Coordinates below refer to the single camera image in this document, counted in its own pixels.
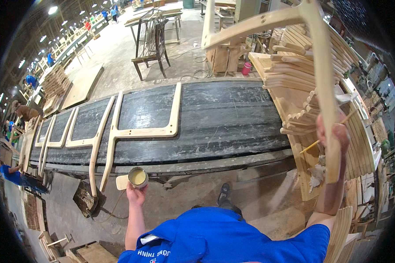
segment sneaker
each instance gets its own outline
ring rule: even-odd
[[[216,205],[219,205],[219,200],[221,197],[229,198],[230,197],[230,184],[224,183],[219,191],[218,199],[216,200]]]

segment yellow glue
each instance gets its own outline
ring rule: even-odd
[[[140,185],[146,179],[146,174],[142,170],[132,171],[132,176],[130,177],[130,182],[132,184]]]

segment dark wooden chair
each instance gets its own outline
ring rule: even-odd
[[[163,74],[164,78],[167,78],[167,76],[165,75],[163,62],[162,62],[163,55],[167,60],[167,64],[171,66],[167,55],[167,50],[165,49],[164,29],[165,29],[166,19],[160,17],[160,18],[154,18],[152,21],[150,21],[147,19],[147,17],[149,16],[148,14],[150,12],[148,12],[142,17],[144,19],[141,18],[139,20],[138,40],[136,44],[136,58],[131,60],[135,65],[136,71],[141,81],[143,81],[143,78],[138,66],[139,63],[145,63],[146,67],[149,68],[148,62],[157,60],[160,66],[161,73]],[[153,39],[146,40],[147,31],[149,30],[154,32],[154,34],[152,35]],[[153,42],[152,44],[155,44],[155,46],[151,46],[151,48],[149,46],[147,47],[147,45],[149,45],[150,42]]]

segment factory floor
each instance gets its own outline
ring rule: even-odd
[[[101,37],[88,44],[94,53],[90,59],[84,55],[82,65],[74,60],[67,68],[69,77],[73,79],[81,70],[104,63],[104,72],[90,101],[119,91],[146,88],[159,83],[187,81],[191,78],[186,75],[193,75],[200,69],[208,70],[206,63],[197,62],[204,60],[205,51],[199,48],[203,19],[200,17],[200,8],[195,8],[183,10],[181,44],[167,46],[171,63],[171,67],[168,67],[166,61],[163,61],[167,79],[163,78],[158,64],[148,69],[145,64],[140,64],[144,77],[144,81],[140,81],[130,61],[135,57],[136,46],[130,28],[123,25],[131,14],[132,9],[129,7],[126,13],[120,16],[118,24],[111,21],[110,25],[100,32]],[[167,42],[175,38],[174,30],[166,34]],[[197,73],[197,76],[204,77],[205,73]],[[295,167],[289,163],[284,165],[288,165],[289,169]],[[273,240],[289,238],[304,229],[316,200],[302,202],[300,184],[294,173],[282,173],[272,177],[266,176],[267,172],[272,173],[267,170],[262,166],[240,171],[202,174],[169,190],[165,190],[159,183],[150,182],[144,204],[146,228],[151,230],[168,219],[176,218],[194,205],[215,206],[221,185],[229,181],[233,189],[232,203],[242,210],[243,217],[249,224]],[[101,200],[104,204],[94,219],[85,218],[72,200],[79,180],[58,173],[52,173],[48,178],[51,180],[52,190],[49,194],[42,195],[46,201],[48,232],[53,240],[63,238],[64,234],[71,238],[70,243],[60,243],[60,251],[98,241],[118,257],[124,251],[128,201],[125,192],[116,190],[115,177],[108,179],[106,191],[103,193],[104,200]],[[96,176],[95,180],[99,185],[101,176]],[[25,230],[37,262],[47,262],[38,243],[40,232],[28,229],[23,222],[21,193],[18,187],[5,181],[5,192],[9,210],[15,214],[21,228]]]

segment black workbench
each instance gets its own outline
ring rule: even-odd
[[[126,92],[118,129],[158,128],[168,124],[175,83],[146,90]],[[97,132],[109,97],[79,106],[72,140],[92,138]],[[114,106],[106,122],[96,160],[96,171],[103,171]],[[71,109],[57,115],[51,141],[59,141]],[[43,140],[50,119],[45,121]],[[280,153],[279,159],[292,155],[286,135],[280,134],[281,119],[262,81],[198,81],[182,84],[179,131],[174,137],[119,139],[116,142],[113,171],[126,173],[132,166],[169,166],[175,174],[187,164],[224,160],[234,166],[256,157],[263,162],[268,153]],[[33,145],[30,161],[38,162],[40,147]],[[88,174],[91,147],[49,148],[46,169]]]

